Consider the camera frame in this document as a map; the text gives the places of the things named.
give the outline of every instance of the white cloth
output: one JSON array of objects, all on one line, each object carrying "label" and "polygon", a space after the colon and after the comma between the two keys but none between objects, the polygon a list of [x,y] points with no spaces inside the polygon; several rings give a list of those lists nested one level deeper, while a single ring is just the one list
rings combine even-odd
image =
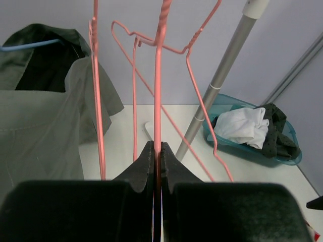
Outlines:
[{"label": "white cloth", "polygon": [[217,135],[238,144],[262,149],[269,120],[263,119],[266,109],[248,107],[220,114],[214,129]]}]

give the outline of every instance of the black cloth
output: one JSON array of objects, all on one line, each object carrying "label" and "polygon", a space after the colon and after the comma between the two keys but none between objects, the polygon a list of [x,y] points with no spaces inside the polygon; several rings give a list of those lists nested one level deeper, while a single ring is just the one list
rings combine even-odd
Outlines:
[{"label": "black cloth", "polygon": [[52,32],[47,32],[40,41],[52,39],[60,39],[64,44],[35,48],[16,90],[65,92],[64,79],[71,65],[85,55],[80,46]]},{"label": "black cloth", "polygon": [[211,121],[211,125],[212,125],[212,128],[214,129],[215,127],[216,127],[216,125],[217,125],[217,121],[218,121],[218,116],[217,117],[215,117],[212,121]]},{"label": "black cloth", "polygon": [[267,158],[284,157],[286,160],[297,158],[301,150],[291,139],[283,135],[286,115],[273,103],[268,103],[257,108],[260,107],[266,109],[263,119],[269,120],[269,126],[262,150],[255,150]]}]

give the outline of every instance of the clothes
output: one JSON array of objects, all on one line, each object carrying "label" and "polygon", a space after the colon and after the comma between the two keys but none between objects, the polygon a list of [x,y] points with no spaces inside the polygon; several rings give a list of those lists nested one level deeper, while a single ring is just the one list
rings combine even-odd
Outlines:
[{"label": "clothes", "polygon": [[258,150],[267,158],[284,157],[292,160],[298,157],[300,149],[292,140],[283,135],[286,115],[273,103],[265,104],[258,108],[265,108],[264,118],[269,120],[268,133],[262,150]]},{"label": "clothes", "polygon": [[217,121],[218,121],[218,116],[217,117],[215,117],[212,121],[211,121],[211,125],[212,125],[212,128],[214,129],[215,127],[216,127],[216,125],[217,125]]},{"label": "clothes", "polygon": [[265,109],[248,107],[222,113],[214,129],[217,135],[238,144],[262,149],[268,132],[268,119],[264,119]]},{"label": "clothes", "polygon": [[[78,146],[96,141],[90,49],[73,29],[32,24],[4,46],[60,38],[36,49],[0,52],[0,204],[17,183],[83,179]],[[123,109],[99,65],[103,131]]]}]

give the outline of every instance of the white pole cap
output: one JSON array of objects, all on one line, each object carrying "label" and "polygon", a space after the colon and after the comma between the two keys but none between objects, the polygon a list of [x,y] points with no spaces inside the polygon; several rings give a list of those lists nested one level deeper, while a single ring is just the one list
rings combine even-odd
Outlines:
[{"label": "white pole cap", "polygon": [[247,0],[242,13],[252,19],[259,19],[268,3],[269,0]]}]

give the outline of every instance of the blue hanger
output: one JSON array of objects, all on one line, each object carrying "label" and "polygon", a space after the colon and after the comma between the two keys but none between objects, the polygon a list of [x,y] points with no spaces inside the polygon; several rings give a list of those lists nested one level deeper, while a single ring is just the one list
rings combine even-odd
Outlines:
[{"label": "blue hanger", "polygon": [[64,43],[61,40],[52,39],[52,40],[47,40],[47,41],[42,41],[42,42],[37,42],[32,44],[22,44],[22,45],[9,46],[9,47],[0,46],[0,52],[11,52],[11,51],[17,51],[22,49],[30,49],[30,48],[36,48],[36,47],[45,46],[45,45],[54,44],[54,43],[61,43],[62,45],[64,45]]}]

